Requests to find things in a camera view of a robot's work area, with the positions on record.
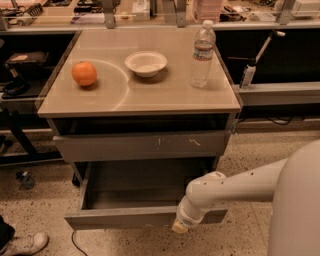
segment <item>floor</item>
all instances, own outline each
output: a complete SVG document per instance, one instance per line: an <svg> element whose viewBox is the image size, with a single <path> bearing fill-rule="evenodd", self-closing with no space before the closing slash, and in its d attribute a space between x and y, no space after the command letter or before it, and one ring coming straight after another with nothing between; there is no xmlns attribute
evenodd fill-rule
<svg viewBox="0 0 320 256"><path fill-rule="evenodd" d="M231 135L218 170L231 176L290 156L302 145L320 138L320 121L294 120L288 125L243 122ZM36 147L43 137L28 134ZM19 190L17 171L36 181L32 190ZM17 236L46 231L48 246L38 255L85 255L72 243L73 230L64 220L76 211L79 188L71 183L72 169L63 161L0 167L0 214ZM265 256L271 203L225 203L228 212L219 224L200 225L179 235L170 227L128 230L90 230L74 234L76 244L90 256Z"/></svg>

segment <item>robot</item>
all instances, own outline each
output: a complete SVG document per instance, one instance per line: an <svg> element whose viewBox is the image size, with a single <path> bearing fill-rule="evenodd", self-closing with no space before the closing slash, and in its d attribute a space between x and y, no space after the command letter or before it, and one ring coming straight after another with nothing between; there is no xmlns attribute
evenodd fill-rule
<svg viewBox="0 0 320 256"><path fill-rule="evenodd" d="M191 181L172 229L195 228L219 201L272 202L268 256L319 256L320 140L232 177L211 172Z"/></svg>

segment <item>drawer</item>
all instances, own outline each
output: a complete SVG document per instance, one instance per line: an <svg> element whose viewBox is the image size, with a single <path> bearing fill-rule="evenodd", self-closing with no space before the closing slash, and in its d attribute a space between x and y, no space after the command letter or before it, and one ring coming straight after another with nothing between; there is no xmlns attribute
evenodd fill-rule
<svg viewBox="0 0 320 256"><path fill-rule="evenodd" d="M67 162L223 155L228 131L183 131L55 136Z"/></svg>
<svg viewBox="0 0 320 256"><path fill-rule="evenodd" d="M75 230L171 226L186 185L209 166L206 158L91 162L79 210L65 219ZM226 212L215 208L203 223L221 222Z"/></svg>

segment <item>white bowl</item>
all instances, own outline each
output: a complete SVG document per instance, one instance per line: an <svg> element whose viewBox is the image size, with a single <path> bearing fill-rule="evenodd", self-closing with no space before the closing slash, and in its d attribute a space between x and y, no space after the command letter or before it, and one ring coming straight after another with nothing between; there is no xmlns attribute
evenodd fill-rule
<svg viewBox="0 0 320 256"><path fill-rule="evenodd" d="M167 58L158 52L141 51L129 55L125 65L140 77L152 77L167 65Z"/></svg>

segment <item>bottle label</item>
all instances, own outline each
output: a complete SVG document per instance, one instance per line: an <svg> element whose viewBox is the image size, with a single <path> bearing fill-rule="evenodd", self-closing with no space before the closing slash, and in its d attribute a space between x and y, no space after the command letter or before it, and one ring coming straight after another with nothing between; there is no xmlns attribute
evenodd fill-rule
<svg viewBox="0 0 320 256"><path fill-rule="evenodd" d="M213 45L208 42L197 41L194 44L193 58L200 61L212 59Z"/></svg>

